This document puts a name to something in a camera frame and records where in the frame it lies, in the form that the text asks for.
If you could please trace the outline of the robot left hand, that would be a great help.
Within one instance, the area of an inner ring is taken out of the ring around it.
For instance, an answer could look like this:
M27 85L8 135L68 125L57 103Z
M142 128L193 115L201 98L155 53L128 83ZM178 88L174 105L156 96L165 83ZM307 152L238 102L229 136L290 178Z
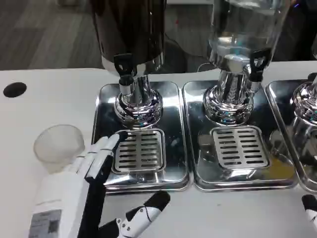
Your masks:
M157 191L123 218L100 226L104 185L115 151L127 138L125 131L104 136L61 172L42 180L32 214L30 238L137 238L161 214L170 195Z

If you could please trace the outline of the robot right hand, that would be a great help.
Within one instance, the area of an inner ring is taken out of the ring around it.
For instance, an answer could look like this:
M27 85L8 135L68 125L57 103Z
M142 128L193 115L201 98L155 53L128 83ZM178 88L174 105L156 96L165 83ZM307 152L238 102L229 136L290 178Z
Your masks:
M308 217L309 223L317 231L317 199L314 195L305 194L302 196L304 210Z

